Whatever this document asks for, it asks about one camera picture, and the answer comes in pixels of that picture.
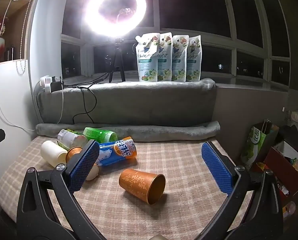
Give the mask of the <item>blue orange paper cup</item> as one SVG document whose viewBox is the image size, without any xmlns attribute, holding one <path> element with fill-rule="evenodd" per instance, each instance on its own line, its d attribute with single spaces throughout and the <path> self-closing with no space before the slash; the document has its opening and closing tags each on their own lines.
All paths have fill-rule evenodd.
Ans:
<svg viewBox="0 0 298 240">
<path fill-rule="evenodd" d="M 99 147 L 99 156 L 95 162 L 97 166 L 108 166 L 125 159 L 137 157 L 137 149 L 131 137 L 99 144 Z"/>
</svg>

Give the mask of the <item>cream white plastic cup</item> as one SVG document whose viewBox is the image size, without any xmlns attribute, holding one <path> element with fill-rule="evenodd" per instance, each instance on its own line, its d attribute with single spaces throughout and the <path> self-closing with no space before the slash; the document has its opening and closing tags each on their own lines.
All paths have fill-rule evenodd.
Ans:
<svg viewBox="0 0 298 240">
<path fill-rule="evenodd" d="M 51 140 L 47 140 L 41 145 L 40 154 L 52 167 L 66 163 L 67 150 Z"/>
</svg>

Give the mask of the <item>orange patterned cup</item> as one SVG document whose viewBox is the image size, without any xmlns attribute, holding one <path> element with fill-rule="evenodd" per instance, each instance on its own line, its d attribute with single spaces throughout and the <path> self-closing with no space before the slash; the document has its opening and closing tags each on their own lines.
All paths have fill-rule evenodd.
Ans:
<svg viewBox="0 0 298 240">
<path fill-rule="evenodd" d="M 72 147 L 72 148 L 67 152 L 67 155 L 66 155 L 66 163 L 68 163 L 68 162 L 70 161 L 70 159 L 72 158 L 73 155 L 75 155 L 75 154 L 79 154 L 81 151 L 82 151 L 82 147 L 79 147 L 79 146 Z"/>
<path fill-rule="evenodd" d="M 166 178 L 163 174 L 127 168 L 120 174 L 119 185 L 148 205 L 153 205 L 160 200 L 164 193 Z"/>
</svg>

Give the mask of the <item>red cardboard box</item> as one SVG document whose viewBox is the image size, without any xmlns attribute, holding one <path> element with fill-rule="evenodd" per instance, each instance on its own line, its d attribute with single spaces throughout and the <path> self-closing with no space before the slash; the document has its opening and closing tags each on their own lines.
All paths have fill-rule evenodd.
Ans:
<svg viewBox="0 0 298 240">
<path fill-rule="evenodd" d="M 272 170 L 276 177 L 282 204 L 288 204 L 298 193 L 298 149 L 287 141 L 271 147 L 251 168 L 256 172 L 267 169 Z"/>
</svg>

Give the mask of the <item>green paper bag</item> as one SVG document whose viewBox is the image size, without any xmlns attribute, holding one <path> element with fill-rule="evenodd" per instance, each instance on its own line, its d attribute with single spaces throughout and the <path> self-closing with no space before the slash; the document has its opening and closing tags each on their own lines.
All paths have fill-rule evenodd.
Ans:
<svg viewBox="0 0 298 240">
<path fill-rule="evenodd" d="M 242 163 L 248 170 L 268 153 L 274 144 L 279 129 L 269 119 L 265 119 L 251 127 L 240 155 Z"/>
</svg>

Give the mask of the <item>plaid table cloth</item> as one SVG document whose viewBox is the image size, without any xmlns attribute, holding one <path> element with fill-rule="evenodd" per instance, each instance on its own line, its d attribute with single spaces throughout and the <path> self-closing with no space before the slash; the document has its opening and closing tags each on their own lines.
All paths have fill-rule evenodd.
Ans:
<svg viewBox="0 0 298 240">
<path fill-rule="evenodd" d="M 202 159 L 200 141 L 138 142 L 137 157 L 102 167 L 74 194 L 107 239 L 194 239 L 227 198 Z M 123 170 L 163 174 L 166 186 L 150 205 L 119 184 Z"/>
</svg>

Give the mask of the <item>green drink can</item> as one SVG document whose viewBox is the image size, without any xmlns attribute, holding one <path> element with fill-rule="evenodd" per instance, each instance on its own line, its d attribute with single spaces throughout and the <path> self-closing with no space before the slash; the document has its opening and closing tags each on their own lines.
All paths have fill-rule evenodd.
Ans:
<svg viewBox="0 0 298 240">
<path fill-rule="evenodd" d="M 91 127 L 86 127 L 83 130 L 83 135 L 88 140 L 92 139 L 97 141 L 98 143 L 115 142 L 118 140 L 117 134 L 113 131 L 91 128 Z"/>
</svg>

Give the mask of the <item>grey fleece blanket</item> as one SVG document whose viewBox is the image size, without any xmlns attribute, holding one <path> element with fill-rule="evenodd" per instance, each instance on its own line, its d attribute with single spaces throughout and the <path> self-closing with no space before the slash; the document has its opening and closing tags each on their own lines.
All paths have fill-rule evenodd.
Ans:
<svg viewBox="0 0 298 240">
<path fill-rule="evenodd" d="M 42 122 L 38 135 L 54 138 L 62 129 L 109 129 L 138 142 L 204 140 L 221 129 L 212 115 L 217 87 L 198 82 L 103 83 L 65 88 L 36 100 Z"/>
</svg>

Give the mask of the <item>refill pouch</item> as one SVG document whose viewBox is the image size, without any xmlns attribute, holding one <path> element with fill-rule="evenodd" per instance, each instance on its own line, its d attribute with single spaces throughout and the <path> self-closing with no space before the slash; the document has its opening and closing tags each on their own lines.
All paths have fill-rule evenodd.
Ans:
<svg viewBox="0 0 298 240">
<path fill-rule="evenodd" d="M 160 33 L 146 33 L 135 37 L 139 81 L 157 82 Z"/>
<path fill-rule="evenodd" d="M 189 35 L 173 36 L 172 81 L 185 82 Z"/>
<path fill-rule="evenodd" d="M 202 44 L 201 35 L 190 37 L 186 59 L 186 81 L 196 82 L 201 78 Z"/>
<path fill-rule="evenodd" d="M 172 72 L 172 33 L 160 34 L 158 50 L 158 81 L 171 81 Z"/>
</svg>

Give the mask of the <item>black tripod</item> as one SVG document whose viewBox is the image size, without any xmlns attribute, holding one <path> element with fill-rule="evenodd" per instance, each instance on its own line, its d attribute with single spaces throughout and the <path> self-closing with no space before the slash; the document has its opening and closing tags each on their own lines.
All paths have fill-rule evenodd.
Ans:
<svg viewBox="0 0 298 240">
<path fill-rule="evenodd" d="M 125 68 L 124 68 L 124 60 L 123 60 L 123 56 L 122 56 L 122 45 L 123 40 L 120 38 L 117 38 L 115 40 L 115 44 L 114 44 L 114 57 L 113 57 L 113 61 L 111 61 L 110 63 L 110 72 L 109 72 L 109 83 L 112 82 L 113 80 L 113 74 L 116 70 L 118 70 L 120 72 L 120 76 L 121 76 L 121 81 L 125 82 L 126 78 L 125 78 Z"/>
</svg>

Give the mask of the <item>wooden shelf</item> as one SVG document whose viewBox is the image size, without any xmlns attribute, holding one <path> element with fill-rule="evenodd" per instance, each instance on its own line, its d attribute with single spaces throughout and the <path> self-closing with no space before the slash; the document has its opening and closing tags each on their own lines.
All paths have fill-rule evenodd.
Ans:
<svg viewBox="0 0 298 240">
<path fill-rule="evenodd" d="M 27 33 L 33 0 L 0 0 L 0 62 L 27 58 Z"/>
</svg>

